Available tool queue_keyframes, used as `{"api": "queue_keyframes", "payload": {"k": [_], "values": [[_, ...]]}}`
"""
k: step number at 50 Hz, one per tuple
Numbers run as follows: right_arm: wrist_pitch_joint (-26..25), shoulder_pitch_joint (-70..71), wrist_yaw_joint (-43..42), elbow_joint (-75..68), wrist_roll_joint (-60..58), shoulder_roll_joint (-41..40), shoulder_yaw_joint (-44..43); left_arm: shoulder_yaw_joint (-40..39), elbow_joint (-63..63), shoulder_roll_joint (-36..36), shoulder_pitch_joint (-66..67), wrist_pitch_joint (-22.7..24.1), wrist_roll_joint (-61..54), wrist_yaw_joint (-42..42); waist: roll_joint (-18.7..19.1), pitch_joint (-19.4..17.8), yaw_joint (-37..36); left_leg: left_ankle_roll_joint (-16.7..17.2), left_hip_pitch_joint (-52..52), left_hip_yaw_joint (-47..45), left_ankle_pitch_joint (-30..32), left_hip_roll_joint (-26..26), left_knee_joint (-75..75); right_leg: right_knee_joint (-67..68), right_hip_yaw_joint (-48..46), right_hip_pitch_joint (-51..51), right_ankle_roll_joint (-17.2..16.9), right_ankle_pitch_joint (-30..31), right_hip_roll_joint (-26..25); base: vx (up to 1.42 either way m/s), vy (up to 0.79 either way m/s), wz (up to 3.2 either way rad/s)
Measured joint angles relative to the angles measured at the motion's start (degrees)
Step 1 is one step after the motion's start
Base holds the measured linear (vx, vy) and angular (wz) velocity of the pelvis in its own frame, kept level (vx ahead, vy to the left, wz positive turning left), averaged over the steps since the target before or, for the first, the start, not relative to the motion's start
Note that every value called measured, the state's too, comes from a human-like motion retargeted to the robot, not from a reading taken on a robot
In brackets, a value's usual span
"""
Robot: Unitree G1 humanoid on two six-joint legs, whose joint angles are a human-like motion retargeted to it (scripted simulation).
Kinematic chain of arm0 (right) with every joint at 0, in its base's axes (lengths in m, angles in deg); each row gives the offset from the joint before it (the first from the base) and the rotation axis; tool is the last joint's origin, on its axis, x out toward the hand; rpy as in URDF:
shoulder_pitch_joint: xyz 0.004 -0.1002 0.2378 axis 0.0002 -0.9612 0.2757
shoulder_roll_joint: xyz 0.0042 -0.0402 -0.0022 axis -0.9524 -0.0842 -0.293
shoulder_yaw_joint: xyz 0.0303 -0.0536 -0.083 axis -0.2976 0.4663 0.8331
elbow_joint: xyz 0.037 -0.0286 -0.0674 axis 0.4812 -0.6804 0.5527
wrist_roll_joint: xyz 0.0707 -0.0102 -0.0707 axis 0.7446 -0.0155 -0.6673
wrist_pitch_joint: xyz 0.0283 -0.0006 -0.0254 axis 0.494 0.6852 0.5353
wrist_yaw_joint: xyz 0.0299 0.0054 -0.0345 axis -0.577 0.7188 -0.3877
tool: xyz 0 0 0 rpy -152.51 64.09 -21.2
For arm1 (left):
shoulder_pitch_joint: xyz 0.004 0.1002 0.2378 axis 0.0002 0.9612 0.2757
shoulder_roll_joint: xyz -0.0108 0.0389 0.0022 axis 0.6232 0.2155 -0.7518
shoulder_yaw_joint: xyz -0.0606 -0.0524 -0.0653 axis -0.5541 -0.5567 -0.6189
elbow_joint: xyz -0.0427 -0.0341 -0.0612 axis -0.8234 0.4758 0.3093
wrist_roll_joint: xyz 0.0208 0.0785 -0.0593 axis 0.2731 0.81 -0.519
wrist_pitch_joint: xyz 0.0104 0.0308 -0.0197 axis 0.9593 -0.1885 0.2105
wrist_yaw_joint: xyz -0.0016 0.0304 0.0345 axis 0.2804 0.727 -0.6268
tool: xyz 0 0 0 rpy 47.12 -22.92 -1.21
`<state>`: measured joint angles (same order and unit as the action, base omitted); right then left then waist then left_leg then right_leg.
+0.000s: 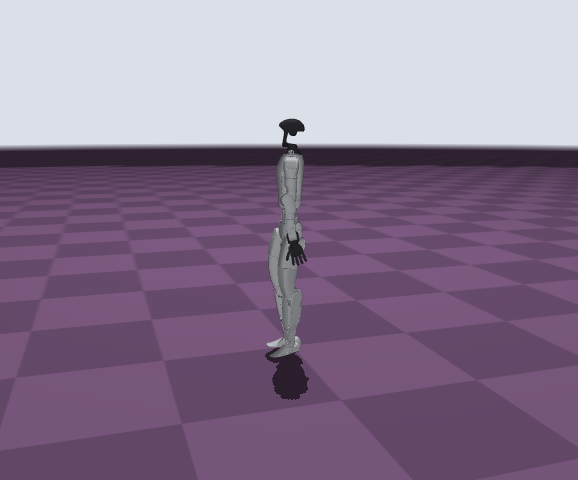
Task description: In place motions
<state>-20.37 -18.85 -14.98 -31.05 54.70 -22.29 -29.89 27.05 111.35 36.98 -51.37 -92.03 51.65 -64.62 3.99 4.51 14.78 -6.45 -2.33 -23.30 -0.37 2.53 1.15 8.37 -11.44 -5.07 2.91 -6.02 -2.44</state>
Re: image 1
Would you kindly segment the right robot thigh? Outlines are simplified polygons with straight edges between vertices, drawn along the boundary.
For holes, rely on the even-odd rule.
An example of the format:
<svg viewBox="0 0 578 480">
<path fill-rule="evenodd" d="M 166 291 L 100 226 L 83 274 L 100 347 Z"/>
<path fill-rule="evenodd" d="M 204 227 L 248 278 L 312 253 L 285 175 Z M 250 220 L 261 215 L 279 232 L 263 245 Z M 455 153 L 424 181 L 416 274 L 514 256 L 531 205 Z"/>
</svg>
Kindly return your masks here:
<svg viewBox="0 0 578 480">
<path fill-rule="evenodd" d="M 268 248 L 268 267 L 270 278 L 276 292 L 283 297 L 278 281 L 278 260 L 283 240 L 279 235 L 279 227 L 273 230 Z"/>
</svg>

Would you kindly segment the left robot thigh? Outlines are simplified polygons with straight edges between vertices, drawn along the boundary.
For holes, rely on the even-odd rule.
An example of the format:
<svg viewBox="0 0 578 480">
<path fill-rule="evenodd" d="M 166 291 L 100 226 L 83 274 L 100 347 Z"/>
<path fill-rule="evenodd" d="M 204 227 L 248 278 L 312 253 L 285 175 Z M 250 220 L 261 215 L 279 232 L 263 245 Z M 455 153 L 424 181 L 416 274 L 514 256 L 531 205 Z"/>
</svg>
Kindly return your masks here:
<svg viewBox="0 0 578 480">
<path fill-rule="evenodd" d="M 298 236 L 299 236 L 299 240 L 300 240 L 298 243 L 301 245 L 301 247 L 303 248 L 303 251 L 304 251 L 305 239 L 303 237 L 300 237 L 299 234 L 298 234 Z M 286 261 L 286 256 L 287 256 L 287 253 L 289 251 L 289 249 L 288 249 L 289 246 L 290 246 L 290 244 L 288 244 L 287 237 L 285 237 L 283 239 L 283 242 L 281 245 L 279 260 L 278 260 L 279 286 L 280 286 L 280 290 L 281 290 L 282 295 L 287 298 L 288 303 L 293 296 L 293 292 L 294 291 L 300 291 L 298 288 L 294 287 L 295 282 L 296 282 L 297 271 L 298 271 L 298 265 L 296 263 L 295 257 L 294 257 L 294 262 L 295 262 L 294 266 L 292 264 L 291 254 L 289 255 L 289 260 Z"/>
</svg>

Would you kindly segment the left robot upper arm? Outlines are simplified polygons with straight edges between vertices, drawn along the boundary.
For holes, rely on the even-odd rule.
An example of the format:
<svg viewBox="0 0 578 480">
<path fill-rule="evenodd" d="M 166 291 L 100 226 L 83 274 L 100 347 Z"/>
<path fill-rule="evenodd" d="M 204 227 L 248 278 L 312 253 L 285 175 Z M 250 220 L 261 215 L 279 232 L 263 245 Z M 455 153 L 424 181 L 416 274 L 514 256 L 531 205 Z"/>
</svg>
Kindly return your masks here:
<svg viewBox="0 0 578 480">
<path fill-rule="evenodd" d="M 280 203 L 283 204 L 283 197 L 287 194 L 291 195 L 296 201 L 296 191 L 297 191 L 297 173 L 299 170 L 299 160 L 297 157 L 286 157 L 283 162 L 284 169 L 284 185 L 287 193 L 282 195 L 280 198 Z"/>
</svg>

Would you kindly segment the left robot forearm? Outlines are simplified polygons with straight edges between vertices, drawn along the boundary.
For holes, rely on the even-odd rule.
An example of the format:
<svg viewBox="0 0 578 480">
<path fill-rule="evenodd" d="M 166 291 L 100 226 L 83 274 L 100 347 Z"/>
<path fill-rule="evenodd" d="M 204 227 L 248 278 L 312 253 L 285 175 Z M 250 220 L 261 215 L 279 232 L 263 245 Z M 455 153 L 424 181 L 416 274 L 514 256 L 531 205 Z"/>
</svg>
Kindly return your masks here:
<svg viewBox="0 0 578 480">
<path fill-rule="evenodd" d="M 294 223 L 294 221 L 296 221 L 295 214 L 297 213 L 295 201 L 294 198 L 289 194 L 285 195 L 282 201 L 285 208 L 283 210 L 284 222 L 286 222 L 285 230 L 288 233 L 289 241 L 295 241 L 297 240 L 296 224 Z"/>
</svg>

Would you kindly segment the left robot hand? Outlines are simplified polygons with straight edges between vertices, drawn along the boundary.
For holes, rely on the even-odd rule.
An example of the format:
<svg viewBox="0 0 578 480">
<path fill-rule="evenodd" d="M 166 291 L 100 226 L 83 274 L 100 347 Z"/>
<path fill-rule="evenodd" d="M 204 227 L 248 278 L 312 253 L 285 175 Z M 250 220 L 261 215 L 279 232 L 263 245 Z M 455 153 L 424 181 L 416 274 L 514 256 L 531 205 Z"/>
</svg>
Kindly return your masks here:
<svg viewBox="0 0 578 480">
<path fill-rule="evenodd" d="M 302 258 L 301 258 L 301 254 L 302 254 L 302 256 L 303 256 L 304 261 L 307 262 L 307 259 L 306 259 L 305 255 L 304 255 L 304 253 L 303 253 L 303 252 L 304 252 L 304 251 L 303 251 L 303 248 L 302 248 L 301 245 L 298 243 L 300 240 L 299 240 L 299 236 L 298 236 L 297 231 L 296 231 L 296 235 L 297 235 L 297 240 L 295 240 L 295 241 L 289 241 L 288 233 L 287 233 L 287 240 L 288 240 L 288 244 L 290 244 L 290 246 L 288 247 L 289 251 L 288 251 L 287 256 L 286 256 L 286 261 L 289 260 L 289 255 L 291 254 L 293 266 L 295 265 L 294 257 L 295 257 L 295 260 L 296 260 L 297 265 L 299 266 L 298 256 L 299 256 L 299 259 L 300 259 L 301 264 L 303 264 L 303 261 L 302 261 Z"/>
</svg>

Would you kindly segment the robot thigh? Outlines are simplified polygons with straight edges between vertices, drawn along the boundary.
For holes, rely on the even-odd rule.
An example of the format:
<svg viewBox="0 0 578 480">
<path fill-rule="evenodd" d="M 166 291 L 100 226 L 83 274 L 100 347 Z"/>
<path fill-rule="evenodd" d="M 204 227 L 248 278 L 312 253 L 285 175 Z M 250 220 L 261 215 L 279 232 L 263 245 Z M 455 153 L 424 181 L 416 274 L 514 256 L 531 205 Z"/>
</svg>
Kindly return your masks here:
<svg viewBox="0 0 578 480">
<path fill-rule="evenodd" d="M 279 235 L 279 227 L 273 230 L 268 248 L 268 267 L 270 278 L 276 292 L 283 297 L 278 281 L 278 260 L 283 240 Z"/>
<path fill-rule="evenodd" d="M 303 251 L 304 251 L 305 239 L 303 237 L 300 237 L 299 234 L 298 234 L 298 236 L 299 236 L 299 240 L 300 240 L 298 243 L 301 245 L 301 247 L 303 248 Z M 298 271 L 298 265 L 296 263 L 295 257 L 294 257 L 294 262 L 295 262 L 294 266 L 292 264 L 291 254 L 289 255 L 289 260 L 286 261 L 286 256 L 287 256 L 287 253 L 289 251 L 289 249 L 288 249 L 289 246 L 290 246 L 290 244 L 288 244 L 287 237 L 285 237 L 283 239 L 283 242 L 281 245 L 279 260 L 278 260 L 279 286 L 280 286 L 280 290 L 281 290 L 282 295 L 287 298 L 288 303 L 293 296 L 293 292 L 294 291 L 300 291 L 298 288 L 294 287 L 295 282 L 296 282 L 297 271 Z"/>
</svg>

